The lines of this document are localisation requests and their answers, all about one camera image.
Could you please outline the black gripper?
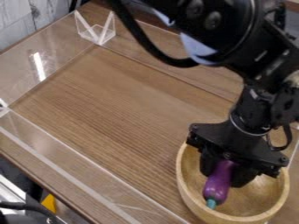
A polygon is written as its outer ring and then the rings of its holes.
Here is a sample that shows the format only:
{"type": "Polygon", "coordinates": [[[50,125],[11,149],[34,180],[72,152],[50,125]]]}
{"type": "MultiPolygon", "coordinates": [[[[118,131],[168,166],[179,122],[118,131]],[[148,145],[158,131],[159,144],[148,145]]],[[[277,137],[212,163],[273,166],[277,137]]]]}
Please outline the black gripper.
{"type": "Polygon", "coordinates": [[[269,132],[271,127],[251,129],[232,117],[220,123],[192,123],[187,144],[200,153],[200,173],[208,177],[222,160],[236,166],[231,176],[231,186],[246,186],[256,176],[277,178],[289,166],[289,158],[282,153],[291,143],[291,128],[283,126],[286,144],[274,146],[269,132]]]}

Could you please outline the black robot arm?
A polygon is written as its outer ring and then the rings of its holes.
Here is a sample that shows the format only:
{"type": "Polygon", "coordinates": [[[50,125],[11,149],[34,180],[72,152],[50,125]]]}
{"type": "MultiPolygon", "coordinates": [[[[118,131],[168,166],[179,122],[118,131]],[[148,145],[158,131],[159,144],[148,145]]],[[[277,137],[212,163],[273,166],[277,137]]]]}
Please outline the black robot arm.
{"type": "Polygon", "coordinates": [[[200,152],[200,172],[210,176],[220,160],[236,164],[231,185],[256,176],[277,177],[289,159],[270,140],[274,129],[299,123],[299,45],[286,32],[282,0],[143,0],[182,37],[187,58],[155,46],[122,0],[107,0],[143,48],[174,67],[226,67],[244,83],[228,120],[195,123],[188,145],[200,152]]]}

